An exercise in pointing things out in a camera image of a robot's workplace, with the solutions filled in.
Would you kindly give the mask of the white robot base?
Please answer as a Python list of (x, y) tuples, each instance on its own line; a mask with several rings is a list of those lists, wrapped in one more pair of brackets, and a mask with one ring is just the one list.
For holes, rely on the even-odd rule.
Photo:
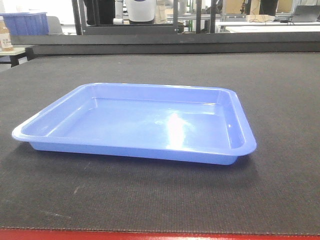
[(126, 0), (130, 24), (154, 24), (156, 15), (156, 0)]

